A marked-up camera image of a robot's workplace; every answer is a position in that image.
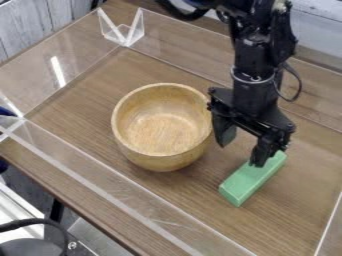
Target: cable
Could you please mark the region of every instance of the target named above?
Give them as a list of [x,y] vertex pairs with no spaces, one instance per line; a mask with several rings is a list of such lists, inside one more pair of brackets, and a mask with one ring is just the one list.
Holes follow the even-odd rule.
[[63,243],[65,243],[61,256],[66,256],[69,251],[69,243],[70,243],[69,233],[62,227],[62,225],[53,220],[49,220],[49,219],[15,220],[15,221],[11,221],[10,223],[0,225],[0,233],[31,226],[31,225],[38,225],[38,224],[46,224],[46,225],[54,226],[57,229],[61,230],[63,235]]
[[210,9],[196,9],[192,13],[184,13],[169,0],[157,0],[164,9],[178,19],[193,21],[202,18]]
[[284,95],[283,95],[283,92],[280,91],[279,89],[279,85],[276,83],[276,81],[273,81],[273,84],[275,84],[275,89],[280,95],[280,97],[287,100],[288,102],[295,102],[297,101],[297,99],[300,98],[301,96],[301,93],[303,93],[303,89],[304,89],[304,82],[303,82],[303,79],[301,79],[301,76],[299,74],[299,72],[296,71],[296,69],[289,65],[288,62],[284,63],[284,68],[285,70],[297,78],[299,80],[299,90],[297,90],[297,93],[296,95],[293,96],[293,98],[287,98]]

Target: white bracket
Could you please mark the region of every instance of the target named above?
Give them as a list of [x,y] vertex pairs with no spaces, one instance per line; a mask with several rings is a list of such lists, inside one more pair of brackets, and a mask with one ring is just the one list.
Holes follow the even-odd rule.
[[140,8],[132,26],[121,24],[117,26],[102,8],[98,9],[102,34],[114,43],[132,47],[145,36],[144,11]]

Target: wooden bowl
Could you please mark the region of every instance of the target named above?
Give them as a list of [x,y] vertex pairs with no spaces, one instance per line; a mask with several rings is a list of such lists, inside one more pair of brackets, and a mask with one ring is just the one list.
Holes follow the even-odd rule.
[[194,88],[172,83],[144,86],[122,98],[112,124],[132,162],[168,172],[202,156],[213,131],[208,101]]

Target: clear acrylic enclosure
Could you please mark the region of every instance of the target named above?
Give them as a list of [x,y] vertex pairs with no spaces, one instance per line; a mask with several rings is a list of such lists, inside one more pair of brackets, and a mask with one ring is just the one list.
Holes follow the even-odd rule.
[[[97,10],[0,68],[2,106],[19,115],[0,117],[0,152],[22,144],[190,255],[339,255],[340,73],[292,60],[307,87],[296,104],[281,103],[299,125],[289,162],[242,208],[217,189],[249,158],[248,134],[165,176],[120,152],[110,124],[120,99],[157,82],[204,93],[230,87],[233,57],[225,35],[145,9],[132,20]],[[284,92],[296,89],[289,76]]]

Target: green block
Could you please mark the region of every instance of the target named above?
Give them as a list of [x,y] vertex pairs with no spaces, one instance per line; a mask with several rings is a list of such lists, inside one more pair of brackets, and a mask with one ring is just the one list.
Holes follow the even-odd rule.
[[249,162],[233,173],[233,175],[220,185],[220,193],[240,207],[261,188],[265,182],[277,173],[285,164],[288,156],[284,151],[279,151],[262,168],[250,166]]

